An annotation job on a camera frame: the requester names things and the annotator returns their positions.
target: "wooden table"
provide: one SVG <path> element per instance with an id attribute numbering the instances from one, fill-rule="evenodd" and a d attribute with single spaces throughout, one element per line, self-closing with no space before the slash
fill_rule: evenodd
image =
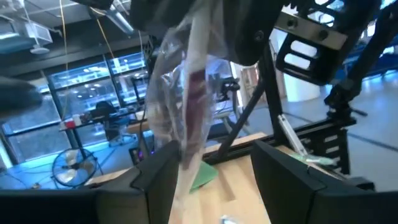
<path id="1" fill-rule="evenodd" d="M 264 136 L 266 136 L 264 133 L 257 133 L 239 138 L 234 141 L 233 145 Z M 208 147 L 206 151 L 216 151 L 219 146 L 218 144 Z M 278 149 L 287 154 L 294 153 L 284 146 L 278 147 Z M 321 170 L 314 164 L 309 165 Z M 224 162 L 214 167 L 219 172 L 218 177 L 187 197 L 183 224 L 219 224 L 223 215 L 235 219 L 237 224 L 271 223 L 257 189 L 250 156 Z M 95 177 L 88 184 L 114 179 L 125 171 L 127 170 Z M 170 217 L 170 223 L 178 223 L 173 215 Z"/>

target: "red object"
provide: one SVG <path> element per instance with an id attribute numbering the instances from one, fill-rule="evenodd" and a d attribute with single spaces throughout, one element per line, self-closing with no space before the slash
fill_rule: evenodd
<path id="1" fill-rule="evenodd" d="M 65 122 L 65 126 L 66 126 L 67 128 L 75 128 L 75 127 L 76 127 L 74 121 L 67 121 L 67 122 Z"/>

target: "clear plastic bag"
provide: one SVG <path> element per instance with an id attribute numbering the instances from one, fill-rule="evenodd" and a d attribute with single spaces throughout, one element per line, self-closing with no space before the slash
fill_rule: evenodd
<path id="1" fill-rule="evenodd" d="M 210 67 L 226 55 L 223 36 L 222 1 L 196 1 L 166 34 L 147 89 L 147 117 L 156 139 L 181 143 L 177 203 L 189 193 L 205 150 L 218 86 Z"/>

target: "green paper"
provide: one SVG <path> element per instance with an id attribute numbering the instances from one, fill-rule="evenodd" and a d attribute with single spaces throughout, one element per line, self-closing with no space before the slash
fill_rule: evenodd
<path id="1" fill-rule="evenodd" d="M 194 193 L 201 186 L 209 183 L 218 175 L 218 170 L 207 164 L 206 162 L 201 162 L 199 171 L 195 180 L 193 181 L 190 193 Z"/>

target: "desk fan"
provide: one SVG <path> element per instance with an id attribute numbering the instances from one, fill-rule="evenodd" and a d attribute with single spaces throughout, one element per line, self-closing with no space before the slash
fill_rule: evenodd
<path id="1" fill-rule="evenodd" d="M 97 170 L 97 158 L 86 149 L 67 149 L 52 164 L 53 179 L 66 187 L 85 184 Z"/>

